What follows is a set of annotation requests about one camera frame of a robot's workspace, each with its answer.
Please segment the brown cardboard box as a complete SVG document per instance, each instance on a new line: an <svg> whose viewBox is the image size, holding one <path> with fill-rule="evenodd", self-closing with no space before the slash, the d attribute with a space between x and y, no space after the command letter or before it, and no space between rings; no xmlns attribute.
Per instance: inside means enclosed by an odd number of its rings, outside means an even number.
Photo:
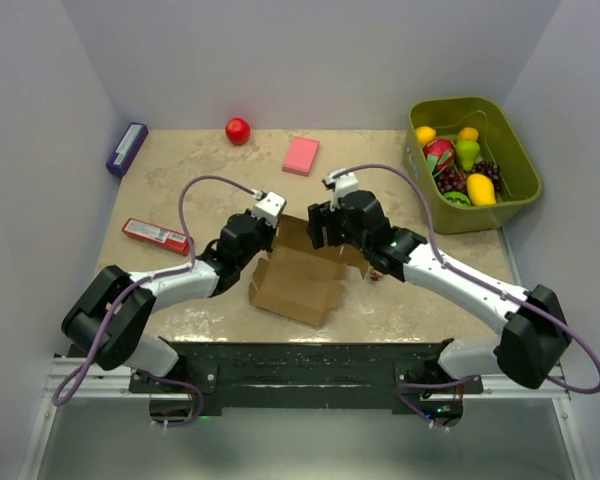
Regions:
<svg viewBox="0 0 600 480"><path fill-rule="evenodd" d="M256 308L320 328L342 305L348 269L365 276L370 265L348 245L314 249L307 226L297 217L280 218L272 251L258 260L248 297Z"/></svg>

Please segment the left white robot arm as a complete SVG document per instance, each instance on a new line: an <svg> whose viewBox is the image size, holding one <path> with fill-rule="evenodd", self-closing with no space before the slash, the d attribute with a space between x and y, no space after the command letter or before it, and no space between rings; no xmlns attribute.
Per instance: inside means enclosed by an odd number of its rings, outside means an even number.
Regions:
<svg viewBox="0 0 600 480"><path fill-rule="evenodd" d="M104 370L128 366L151 374L165 392L180 390L187 368L170 344L145 333L149 317L232 288L256 254L271 249L280 216L257 207L235 214L218 239L178 267L134 273L104 268L65 316L62 332Z"/></svg>

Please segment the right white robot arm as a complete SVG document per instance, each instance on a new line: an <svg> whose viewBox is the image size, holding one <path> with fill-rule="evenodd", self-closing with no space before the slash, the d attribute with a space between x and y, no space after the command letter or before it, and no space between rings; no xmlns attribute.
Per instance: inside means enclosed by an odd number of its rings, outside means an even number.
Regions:
<svg viewBox="0 0 600 480"><path fill-rule="evenodd" d="M440 352L410 369L414 388L449 392L461 379L502 373L537 389L569 346L567 335L546 319L564 317L557 297L539 285L529 291L498 281L445 255L432 241L391 225L375 195L359 190L308 208L307 233L316 249L348 245L380 273L451 301L481 320L495 337L446 340Z"/></svg>

